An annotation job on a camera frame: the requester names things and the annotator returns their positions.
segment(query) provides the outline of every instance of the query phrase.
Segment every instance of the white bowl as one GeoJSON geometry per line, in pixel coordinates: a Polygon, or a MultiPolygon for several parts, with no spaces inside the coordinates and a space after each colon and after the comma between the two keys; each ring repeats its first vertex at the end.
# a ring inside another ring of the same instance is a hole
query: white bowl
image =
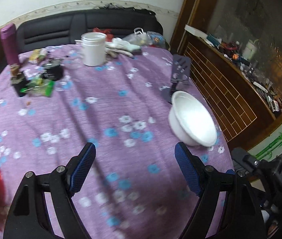
{"type": "Polygon", "coordinates": [[[188,146],[211,147],[216,143],[217,133],[211,115],[186,92],[173,93],[169,124],[178,139],[188,146]]]}

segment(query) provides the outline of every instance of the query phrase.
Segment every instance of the purple tablecloth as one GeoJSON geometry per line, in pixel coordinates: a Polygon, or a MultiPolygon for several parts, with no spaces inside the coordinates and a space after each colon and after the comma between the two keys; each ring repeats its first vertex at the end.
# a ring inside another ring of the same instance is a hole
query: purple tablecloth
{"type": "MultiPolygon", "coordinates": [[[[119,56],[100,67],[70,70],[81,65],[76,45],[48,49],[55,57],[70,55],[51,98],[19,98],[9,85],[9,69],[0,74],[0,170],[6,186],[1,218],[27,171],[49,173],[90,141],[97,147],[96,160],[73,202],[92,238],[177,239],[198,198],[175,160],[179,141],[168,123],[171,105],[161,97],[170,85],[171,54],[143,48],[134,59],[119,56]]],[[[29,78],[41,70],[31,64],[23,69],[29,78]]],[[[208,108],[196,86],[188,92],[208,108]]],[[[213,147],[190,150],[225,172],[233,166],[216,126],[213,147]]],[[[209,235],[217,229],[223,199],[221,194],[209,235]]],[[[55,233],[62,236],[54,212],[49,213],[55,233]]]]}

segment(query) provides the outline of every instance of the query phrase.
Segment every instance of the purple thermos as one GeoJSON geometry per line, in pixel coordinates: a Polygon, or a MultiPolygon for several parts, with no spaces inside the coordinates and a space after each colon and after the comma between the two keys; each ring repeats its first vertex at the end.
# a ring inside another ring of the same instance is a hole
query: purple thermos
{"type": "Polygon", "coordinates": [[[8,65],[20,65],[18,57],[18,45],[16,38],[16,25],[9,23],[0,30],[1,43],[8,65]]]}

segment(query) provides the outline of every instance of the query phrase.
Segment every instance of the red bag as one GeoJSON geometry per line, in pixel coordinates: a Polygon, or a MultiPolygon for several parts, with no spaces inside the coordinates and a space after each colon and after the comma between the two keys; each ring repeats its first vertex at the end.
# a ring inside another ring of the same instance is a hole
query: red bag
{"type": "Polygon", "coordinates": [[[106,34],[106,41],[107,42],[111,42],[112,39],[114,38],[113,34],[111,34],[111,29],[109,29],[109,28],[107,28],[105,30],[101,30],[99,28],[94,28],[93,32],[101,32],[101,33],[106,34]]]}

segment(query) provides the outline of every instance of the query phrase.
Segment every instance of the black sofa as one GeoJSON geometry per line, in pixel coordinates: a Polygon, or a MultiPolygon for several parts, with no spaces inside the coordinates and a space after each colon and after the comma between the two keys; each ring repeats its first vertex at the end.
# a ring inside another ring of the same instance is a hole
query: black sofa
{"type": "MultiPolygon", "coordinates": [[[[71,11],[46,16],[22,23],[17,29],[19,53],[47,46],[75,44],[81,35],[93,28],[111,29],[114,37],[123,38],[135,28],[163,34],[162,25],[155,13],[146,9],[134,8],[93,9],[71,11]]],[[[6,58],[0,62],[0,73],[6,67],[6,58]]]]}

